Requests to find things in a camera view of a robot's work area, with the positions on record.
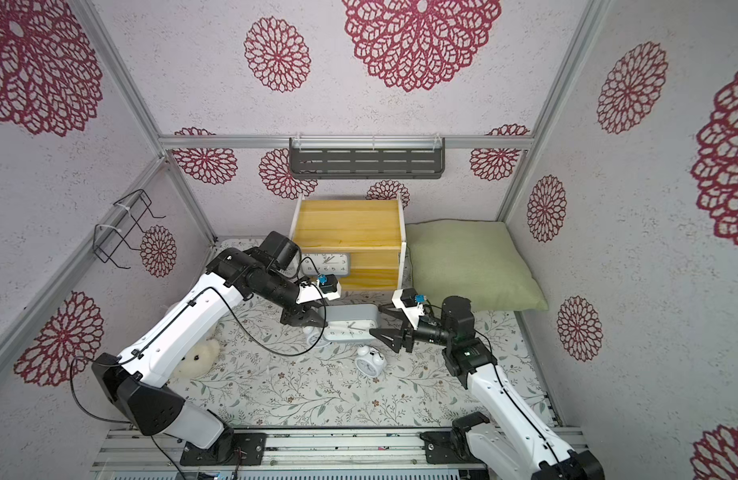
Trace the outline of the grey square alarm clock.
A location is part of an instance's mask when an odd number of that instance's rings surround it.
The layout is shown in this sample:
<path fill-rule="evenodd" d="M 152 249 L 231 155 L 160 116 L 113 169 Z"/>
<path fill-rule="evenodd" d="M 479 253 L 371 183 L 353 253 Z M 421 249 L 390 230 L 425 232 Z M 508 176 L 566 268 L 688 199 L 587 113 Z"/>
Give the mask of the grey square alarm clock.
<path fill-rule="evenodd" d="M 332 343 L 367 343 L 378 327 L 379 309 L 370 304 L 327 306 L 323 309 L 326 328 L 323 338 Z"/>
<path fill-rule="evenodd" d="M 298 266 L 298 274 L 304 276 L 332 274 L 337 277 L 347 277 L 350 270 L 350 255 L 347 253 L 304 254 Z"/>

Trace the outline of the wooden two-tier white-frame shelf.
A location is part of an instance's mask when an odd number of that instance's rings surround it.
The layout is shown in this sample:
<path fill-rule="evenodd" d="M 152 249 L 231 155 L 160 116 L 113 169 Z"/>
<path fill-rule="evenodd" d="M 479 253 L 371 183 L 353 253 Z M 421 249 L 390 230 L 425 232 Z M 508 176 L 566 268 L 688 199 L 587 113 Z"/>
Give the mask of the wooden two-tier white-frame shelf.
<path fill-rule="evenodd" d="M 402 200 L 297 200 L 290 238 L 305 254 L 347 254 L 347 291 L 392 291 L 403 283 L 406 228 Z"/>

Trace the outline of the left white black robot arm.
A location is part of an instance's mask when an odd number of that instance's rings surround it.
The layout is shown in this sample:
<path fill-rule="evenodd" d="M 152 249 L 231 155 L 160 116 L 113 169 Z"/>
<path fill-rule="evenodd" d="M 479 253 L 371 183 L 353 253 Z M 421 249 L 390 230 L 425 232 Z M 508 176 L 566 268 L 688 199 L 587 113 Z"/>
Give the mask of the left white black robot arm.
<path fill-rule="evenodd" d="M 148 333 L 121 353 L 104 353 L 92 361 L 92 372 L 110 403 L 146 436 L 166 433 L 226 456 L 230 426 L 171 390 L 168 380 L 223 315 L 254 297 L 281 307 L 287 325 L 325 328 L 327 303 L 340 297 L 341 286 L 333 274 L 312 280 L 285 276 L 300 252 L 278 232 L 269 233 L 258 247 L 221 251 Z"/>

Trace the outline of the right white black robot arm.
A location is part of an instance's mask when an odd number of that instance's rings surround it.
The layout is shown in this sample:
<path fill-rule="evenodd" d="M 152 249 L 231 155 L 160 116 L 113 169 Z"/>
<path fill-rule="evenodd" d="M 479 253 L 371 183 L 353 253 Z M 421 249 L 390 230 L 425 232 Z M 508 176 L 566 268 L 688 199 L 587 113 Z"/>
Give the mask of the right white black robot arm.
<path fill-rule="evenodd" d="M 588 450 L 576 451 L 529 407 L 510 383 L 491 343 L 475 328 L 471 301 L 449 296 L 440 307 L 409 288 L 394 292 L 379 312 L 401 321 L 397 329 L 370 334 L 393 352 L 412 352 L 425 342 L 443 348 L 449 374 L 487 413 L 453 421 L 449 448 L 484 463 L 500 479 L 603 479 L 604 469 Z"/>

